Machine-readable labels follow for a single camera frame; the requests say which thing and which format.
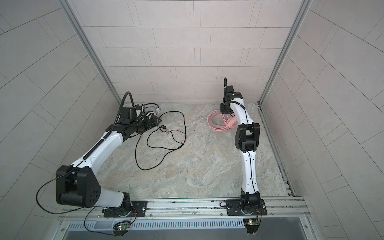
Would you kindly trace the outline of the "pink headphones with cable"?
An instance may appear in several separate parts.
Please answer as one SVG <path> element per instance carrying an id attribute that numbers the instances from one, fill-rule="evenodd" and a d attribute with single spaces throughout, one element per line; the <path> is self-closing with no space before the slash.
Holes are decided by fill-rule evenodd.
<path id="1" fill-rule="evenodd" d="M 214 110 L 207 116 L 208 127 L 216 132 L 223 132 L 234 129 L 238 126 L 235 116 L 222 114 L 220 110 Z"/>

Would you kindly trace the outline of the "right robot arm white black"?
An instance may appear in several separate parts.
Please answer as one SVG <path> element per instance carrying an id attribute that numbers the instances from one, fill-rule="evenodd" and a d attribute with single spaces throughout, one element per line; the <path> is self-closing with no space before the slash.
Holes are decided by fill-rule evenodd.
<path id="1" fill-rule="evenodd" d="M 257 184 L 256 153 L 260 143 L 260 124 L 254 122 L 248 113 L 243 96 L 233 86 L 224 84 L 221 113 L 231 114 L 238 122 L 235 146 L 241 152 L 243 183 L 240 206 L 245 215 L 261 212 L 261 197 Z"/>

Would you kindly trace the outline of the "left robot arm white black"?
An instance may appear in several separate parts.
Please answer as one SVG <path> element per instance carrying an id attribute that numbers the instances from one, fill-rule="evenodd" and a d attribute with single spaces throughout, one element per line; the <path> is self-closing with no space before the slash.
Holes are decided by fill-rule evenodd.
<path id="1" fill-rule="evenodd" d="M 82 157 L 71 165 L 60 166 L 56 171 L 56 202 L 59 205 L 82 208 L 104 208 L 105 217 L 126 217 L 133 211 L 129 193 L 103 189 L 97 173 L 111 153 L 126 140 L 157 127 L 160 122 L 158 104 L 126 107 L 122 100 L 114 122 L 103 136 Z"/>

